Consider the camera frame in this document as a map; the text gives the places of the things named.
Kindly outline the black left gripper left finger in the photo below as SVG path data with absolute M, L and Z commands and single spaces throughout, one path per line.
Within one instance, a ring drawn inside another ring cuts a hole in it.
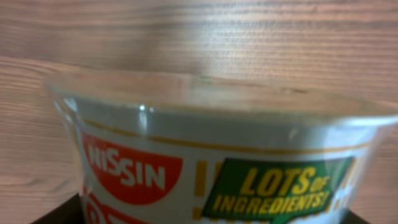
M 32 224 L 83 224 L 83 210 L 79 195 L 72 196 Z

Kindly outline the instant noodle cup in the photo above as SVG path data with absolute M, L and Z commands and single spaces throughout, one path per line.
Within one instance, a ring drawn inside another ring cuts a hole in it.
M 342 223 L 397 109 L 186 74 L 56 73 L 85 223 Z

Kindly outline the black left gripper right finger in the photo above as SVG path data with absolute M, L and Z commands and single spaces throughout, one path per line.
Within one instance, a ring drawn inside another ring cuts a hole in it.
M 351 210 L 346 214 L 341 224 L 370 224 Z

